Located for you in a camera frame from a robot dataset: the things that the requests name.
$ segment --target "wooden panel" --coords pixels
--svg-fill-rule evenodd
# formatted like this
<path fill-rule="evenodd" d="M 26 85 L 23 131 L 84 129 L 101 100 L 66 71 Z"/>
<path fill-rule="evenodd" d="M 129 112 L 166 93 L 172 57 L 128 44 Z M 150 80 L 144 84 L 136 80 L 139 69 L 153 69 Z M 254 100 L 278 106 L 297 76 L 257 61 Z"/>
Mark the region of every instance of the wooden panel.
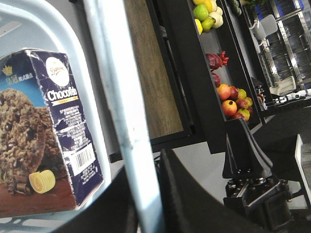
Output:
<path fill-rule="evenodd" d="M 145 0 L 126 0 L 150 138 L 183 131 Z"/>

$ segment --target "cookie box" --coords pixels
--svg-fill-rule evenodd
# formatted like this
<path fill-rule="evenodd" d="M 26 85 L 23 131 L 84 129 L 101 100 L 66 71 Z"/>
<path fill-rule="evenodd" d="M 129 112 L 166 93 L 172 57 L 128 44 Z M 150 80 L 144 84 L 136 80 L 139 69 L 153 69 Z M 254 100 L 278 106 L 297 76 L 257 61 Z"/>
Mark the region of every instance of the cookie box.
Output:
<path fill-rule="evenodd" d="M 0 59 L 0 217 L 78 209 L 103 183 L 64 53 Z"/>

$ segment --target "barcode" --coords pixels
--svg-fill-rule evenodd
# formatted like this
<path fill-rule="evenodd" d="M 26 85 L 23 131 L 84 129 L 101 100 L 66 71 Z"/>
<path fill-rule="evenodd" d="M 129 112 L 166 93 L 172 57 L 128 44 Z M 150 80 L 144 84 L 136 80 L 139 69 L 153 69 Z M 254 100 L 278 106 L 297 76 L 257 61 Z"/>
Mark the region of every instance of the barcode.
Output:
<path fill-rule="evenodd" d="M 69 158 L 73 175 L 75 176 L 81 173 L 84 169 L 86 169 L 91 163 L 95 161 L 95 154 L 92 144 L 88 144 L 82 150 L 71 155 Z"/>

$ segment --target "crown logo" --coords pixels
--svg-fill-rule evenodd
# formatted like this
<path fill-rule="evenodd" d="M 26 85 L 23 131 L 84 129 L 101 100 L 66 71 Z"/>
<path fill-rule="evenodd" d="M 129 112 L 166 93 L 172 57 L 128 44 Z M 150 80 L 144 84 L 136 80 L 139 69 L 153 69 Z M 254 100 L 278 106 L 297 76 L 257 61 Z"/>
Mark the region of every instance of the crown logo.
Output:
<path fill-rule="evenodd" d="M 5 73 L 6 76 L 10 76 L 11 74 L 13 74 L 13 69 L 11 66 L 4 66 L 2 72 Z"/>

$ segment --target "chocolate cookie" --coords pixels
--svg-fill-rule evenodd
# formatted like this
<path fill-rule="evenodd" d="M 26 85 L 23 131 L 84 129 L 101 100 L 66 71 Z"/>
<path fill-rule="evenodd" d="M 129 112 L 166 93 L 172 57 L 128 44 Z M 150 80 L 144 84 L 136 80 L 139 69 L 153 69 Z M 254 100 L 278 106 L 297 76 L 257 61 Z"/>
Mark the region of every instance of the chocolate cookie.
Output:
<path fill-rule="evenodd" d="M 44 146 L 43 123 L 32 102 L 21 91 L 0 92 L 0 183 L 35 172 Z"/>
<path fill-rule="evenodd" d="M 47 107 L 37 107 L 36 111 L 40 114 L 41 120 L 44 124 L 46 137 L 44 156 L 38 169 L 49 169 L 54 173 L 56 178 L 65 177 L 67 172 L 62 154 L 55 139 L 55 134 L 53 133 L 53 125 L 49 110 Z"/>

